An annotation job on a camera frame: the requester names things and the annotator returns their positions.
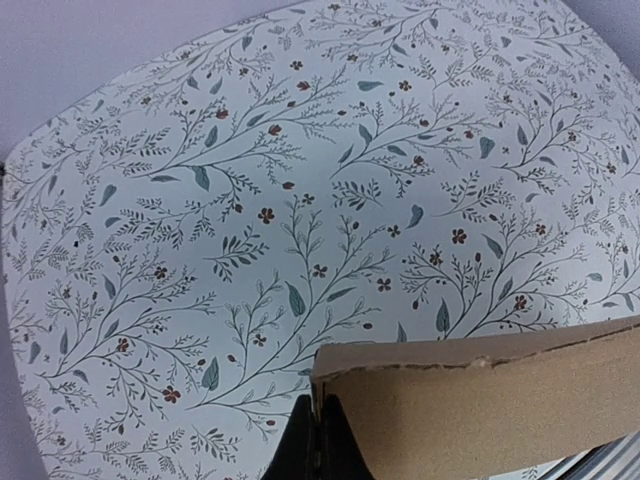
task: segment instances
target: cardboard box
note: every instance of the cardboard box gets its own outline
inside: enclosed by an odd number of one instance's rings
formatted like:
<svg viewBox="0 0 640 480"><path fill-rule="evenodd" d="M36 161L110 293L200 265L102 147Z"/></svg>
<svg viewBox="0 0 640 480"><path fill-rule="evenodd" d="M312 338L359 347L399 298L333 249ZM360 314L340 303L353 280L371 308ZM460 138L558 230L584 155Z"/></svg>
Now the cardboard box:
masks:
<svg viewBox="0 0 640 480"><path fill-rule="evenodd" d="M640 316L546 332L320 348L376 480L463 480L640 430Z"/></svg>

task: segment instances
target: brown cardboard piece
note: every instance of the brown cardboard piece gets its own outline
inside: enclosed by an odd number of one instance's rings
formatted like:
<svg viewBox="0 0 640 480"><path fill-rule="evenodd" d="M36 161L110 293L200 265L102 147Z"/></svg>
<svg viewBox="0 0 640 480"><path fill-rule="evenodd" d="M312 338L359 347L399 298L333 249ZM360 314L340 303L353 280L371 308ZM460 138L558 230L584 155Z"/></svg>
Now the brown cardboard piece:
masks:
<svg viewBox="0 0 640 480"><path fill-rule="evenodd" d="M640 430L640 316L546 332L320 348L376 480L464 480Z"/></svg>

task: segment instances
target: purple gray background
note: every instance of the purple gray background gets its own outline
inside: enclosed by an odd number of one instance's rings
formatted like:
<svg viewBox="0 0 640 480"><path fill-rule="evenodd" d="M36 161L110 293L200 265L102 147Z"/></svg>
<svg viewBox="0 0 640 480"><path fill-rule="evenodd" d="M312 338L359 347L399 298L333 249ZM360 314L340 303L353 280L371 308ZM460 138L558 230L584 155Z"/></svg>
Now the purple gray background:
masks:
<svg viewBox="0 0 640 480"><path fill-rule="evenodd" d="M565 2L640 75L640 3ZM294 3L0 0L0 159L29 132L125 70L235 21ZM0 305L0 477L45 479L21 401L4 291Z"/></svg>

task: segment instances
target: black object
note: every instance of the black object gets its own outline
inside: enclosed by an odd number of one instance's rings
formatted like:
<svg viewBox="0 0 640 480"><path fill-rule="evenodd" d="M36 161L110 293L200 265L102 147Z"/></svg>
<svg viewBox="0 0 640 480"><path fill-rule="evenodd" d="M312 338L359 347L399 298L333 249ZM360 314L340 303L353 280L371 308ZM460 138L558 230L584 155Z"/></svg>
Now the black object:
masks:
<svg viewBox="0 0 640 480"><path fill-rule="evenodd" d="M340 400L329 395L316 422L301 395L262 480L375 480L362 458Z"/></svg>

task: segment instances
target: floral tablecloth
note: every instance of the floral tablecloth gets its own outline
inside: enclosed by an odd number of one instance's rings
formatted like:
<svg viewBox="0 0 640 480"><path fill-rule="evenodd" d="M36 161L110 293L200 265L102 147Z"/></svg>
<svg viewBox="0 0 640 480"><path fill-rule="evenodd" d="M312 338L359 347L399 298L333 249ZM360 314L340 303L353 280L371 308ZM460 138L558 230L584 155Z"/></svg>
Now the floral tablecloth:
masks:
<svg viewBox="0 0 640 480"><path fill-rule="evenodd" d="M256 478L325 342L633 313L638 92L559 1L315 1L53 118L2 225L51 478Z"/></svg>

